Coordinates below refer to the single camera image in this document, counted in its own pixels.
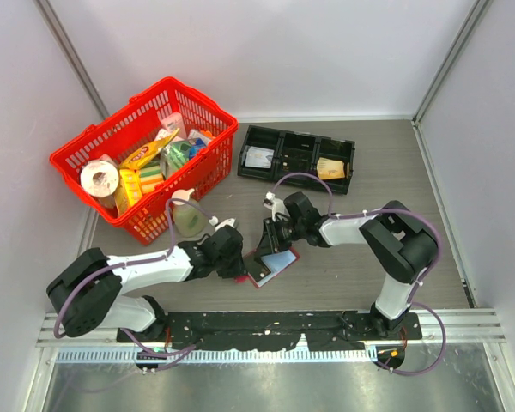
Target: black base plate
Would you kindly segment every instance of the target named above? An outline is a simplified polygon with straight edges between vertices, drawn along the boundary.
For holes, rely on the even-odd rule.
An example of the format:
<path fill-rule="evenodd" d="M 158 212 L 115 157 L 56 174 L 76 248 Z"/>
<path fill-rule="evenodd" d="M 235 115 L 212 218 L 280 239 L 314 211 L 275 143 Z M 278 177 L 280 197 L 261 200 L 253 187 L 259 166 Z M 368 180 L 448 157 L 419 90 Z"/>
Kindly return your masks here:
<path fill-rule="evenodd" d="M 415 313 L 409 313 L 400 326 L 408 340 L 422 338 Z M 202 350 L 290 350 L 302 334 L 311 351 L 363 349 L 362 341 L 400 339 L 399 330 L 380 336 L 371 315 L 357 311 L 170 312 L 166 327 L 174 349 L 196 344 Z"/>

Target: basket handle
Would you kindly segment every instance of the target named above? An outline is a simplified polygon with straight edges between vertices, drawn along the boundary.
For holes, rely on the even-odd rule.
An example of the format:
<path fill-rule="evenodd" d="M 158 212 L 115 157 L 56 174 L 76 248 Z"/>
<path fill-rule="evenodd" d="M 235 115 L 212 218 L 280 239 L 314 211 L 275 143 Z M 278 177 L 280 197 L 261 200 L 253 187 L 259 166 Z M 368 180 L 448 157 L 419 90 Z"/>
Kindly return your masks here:
<path fill-rule="evenodd" d="M 97 126 L 95 124 L 91 124 L 89 125 L 86 130 L 84 130 L 84 135 L 87 135 L 88 133 L 91 133 L 92 131 L 94 131 L 95 129 L 97 129 Z"/>
<path fill-rule="evenodd" d="M 133 105 L 134 103 L 136 103 L 139 98 L 141 97 L 140 94 L 136 94 L 135 96 L 131 96 L 129 99 L 128 99 L 128 103 L 130 103 L 131 105 Z"/>

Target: package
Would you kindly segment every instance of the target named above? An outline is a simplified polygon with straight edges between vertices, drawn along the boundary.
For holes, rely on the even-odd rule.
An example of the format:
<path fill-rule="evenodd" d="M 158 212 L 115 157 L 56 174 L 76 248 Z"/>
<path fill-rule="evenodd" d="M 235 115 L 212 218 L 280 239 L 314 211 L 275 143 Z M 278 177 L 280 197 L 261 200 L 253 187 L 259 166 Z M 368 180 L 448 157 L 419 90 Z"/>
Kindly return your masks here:
<path fill-rule="evenodd" d="M 180 112 L 172 113 L 167 118 L 163 118 L 161 120 L 162 127 L 168 133 L 173 133 L 174 130 L 179 129 L 178 136 L 182 139 L 187 138 L 187 131 L 185 130 L 185 125 L 183 124 L 183 117 Z"/>
<path fill-rule="evenodd" d="M 120 163 L 120 167 L 131 170 L 141 169 L 147 163 L 152 161 L 155 156 L 160 153 L 161 149 L 176 137 L 177 133 L 179 133 L 179 130 L 177 130 L 177 132 L 175 130 L 167 138 L 143 144 L 138 150 L 130 154 L 122 163 Z"/>
<path fill-rule="evenodd" d="M 270 148 L 250 146 L 246 152 L 245 166 L 270 169 L 274 154 L 275 150 L 271 150 Z"/>
<path fill-rule="evenodd" d="M 179 134 L 179 132 L 180 132 L 180 128 L 174 130 L 173 133 L 167 131 L 164 128 L 161 128 L 160 130 L 158 130 L 158 133 L 156 134 L 156 137 L 154 139 L 155 140 L 167 139 L 171 135 L 174 135 L 173 139 L 169 139 L 168 142 L 179 142 L 179 141 L 183 140 L 181 137 L 177 136 Z"/>
<path fill-rule="evenodd" d="M 202 133 L 201 131 L 198 131 L 197 129 L 192 129 L 190 132 L 189 132 L 189 136 L 187 137 L 188 139 L 200 139 L 202 140 L 206 145 L 208 145 L 212 139 L 214 138 L 213 136 L 210 137 L 210 135 L 207 135 L 207 134 L 204 134 Z"/>
<path fill-rule="evenodd" d="M 114 192 L 114 202 L 117 205 L 118 215 L 122 215 L 139 202 L 143 194 L 136 172 L 129 169 L 120 169 L 118 173 L 120 174 L 120 185 Z"/>
<path fill-rule="evenodd" d="M 210 140 L 214 140 L 215 139 L 215 136 L 212 134 L 211 131 L 209 130 L 200 130 L 200 132 L 205 135 L 206 137 L 208 137 Z"/>
<path fill-rule="evenodd" d="M 162 153 L 166 153 L 168 167 L 180 169 L 190 159 L 195 157 L 199 150 L 206 145 L 201 139 L 187 139 L 182 142 L 168 144 Z"/>
<path fill-rule="evenodd" d="M 319 157 L 317 162 L 317 175 L 322 180 L 345 178 L 343 161 L 333 161 Z"/>

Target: red basket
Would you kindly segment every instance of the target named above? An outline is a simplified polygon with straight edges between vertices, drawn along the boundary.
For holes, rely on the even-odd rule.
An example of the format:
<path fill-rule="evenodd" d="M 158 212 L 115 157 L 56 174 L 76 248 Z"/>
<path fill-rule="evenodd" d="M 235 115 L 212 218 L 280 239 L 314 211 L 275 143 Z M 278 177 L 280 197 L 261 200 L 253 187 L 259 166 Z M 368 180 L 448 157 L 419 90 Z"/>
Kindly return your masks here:
<path fill-rule="evenodd" d="M 215 139 L 208 147 L 157 186 L 121 216 L 104 208 L 80 186 L 80 171 L 91 160 L 109 155 L 121 162 L 144 143 L 155 139 L 161 119 L 173 112 L 183 116 L 185 128 L 210 130 Z M 177 189 L 195 188 L 200 199 L 231 171 L 233 136 L 237 120 L 194 88 L 165 77 L 130 99 L 128 106 L 99 125 L 90 125 L 80 136 L 50 156 L 50 163 L 63 175 L 67 186 L 87 205 L 115 227 L 123 227 L 148 245 L 167 229 L 166 200 Z"/>

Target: gray floor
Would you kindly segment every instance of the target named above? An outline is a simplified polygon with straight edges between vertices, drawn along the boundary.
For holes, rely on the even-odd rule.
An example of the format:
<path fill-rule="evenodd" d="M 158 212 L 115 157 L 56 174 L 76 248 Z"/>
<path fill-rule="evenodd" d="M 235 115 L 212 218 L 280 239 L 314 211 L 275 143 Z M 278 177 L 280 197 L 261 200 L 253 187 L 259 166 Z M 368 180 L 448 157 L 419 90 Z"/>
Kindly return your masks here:
<path fill-rule="evenodd" d="M 403 369 L 422 369 L 438 352 L 438 345 L 409 345 Z M 480 343 L 449 345 L 444 361 L 418 378 L 390 375 L 372 363 L 182 364 L 156 375 L 127 376 L 134 370 L 130 364 L 57 365 L 44 411 L 503 410 Z"/>
<path fill-rule="evenodd" d="M 409 121 L 353 121 L 262 124 L 285 130 L 306 131 L 337 139 L 356 141 L 354 177 L 347 196 L 335 196 L 334 210 L 340 213 L 375 209 L 392 199 L 403 202 L 443 229 L 439 210 L 429 183 L 420 150 Z M 245 239 L 245 251 L 258 243 L 261 220 L 268 215 L 262 206 L 272 184 L 238 177 L 236 163 L 247 124 L 241 124 L 235 138 L 233 171 L 202 201 L 206 210 L 220 219 L 237 217 Z M 281 187 L 277 196 L 297 191 Z M 326 194 L 309 191 L 319 211 L 325 213 Z M 416 300 L 434 308 L 469 307 L 456 265 L 445 236 L 446 254 L 427 278 Z M 100 219 L 93 245 L 105 254 L 134 255 L 168 248 L 169 236 L 142 247 L 123 229 L 108 226 Z M 154 296 L 166 309 L 175 311 L 251 311 L 363 309 L 376 299 L 384 273 L 365 245 L 313 248 L 301 241 L 296 245 L 301 259 L 261 289 L 249 282 L 235 284 L 217 276 L 185 282 L 165 283 L 136 294 Z"/>

